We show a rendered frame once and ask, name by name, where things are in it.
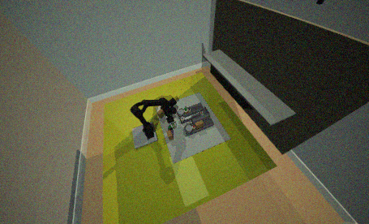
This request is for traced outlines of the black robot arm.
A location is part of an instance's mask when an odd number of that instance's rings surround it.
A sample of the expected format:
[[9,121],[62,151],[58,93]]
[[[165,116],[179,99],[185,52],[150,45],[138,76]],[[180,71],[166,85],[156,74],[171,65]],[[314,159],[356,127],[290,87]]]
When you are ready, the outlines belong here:
[[[147,122],[145,118],[143,117],[143,113],[145,112],[146,108],[149,106],[161,106],[161,109],[165,112],[171,111],[171,115],[176,114],[177,110],[174,108],[174,105],[177,102],[172,98],[171,100],[166,100],[165,98],[160,98],[159,100],[142,100],[141,102],[135,103],[131,108],[130,112],[139,119],[139,121],[143,124],[143,132],[146,135],[147,139],[153,138],[153,126],[150,124],[150,122]],[[138,106],[143,106],[142,110],[138,108]]]

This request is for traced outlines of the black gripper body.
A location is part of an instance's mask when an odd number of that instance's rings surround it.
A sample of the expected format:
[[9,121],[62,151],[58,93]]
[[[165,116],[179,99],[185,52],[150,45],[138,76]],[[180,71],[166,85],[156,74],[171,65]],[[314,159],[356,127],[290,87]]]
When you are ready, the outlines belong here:
[[[164,111],[165,112],[165,111]],[[172,122],[174,122],[174,118],[172,117],[172,115],[171,115],[171,111],[170,111],[170,109],[169,109],[169,111],[168,112],[165,112],[165,116],[167,116],[167,122],[168,123],[172,123]],[[169,116],[169,117],[168,117]]]

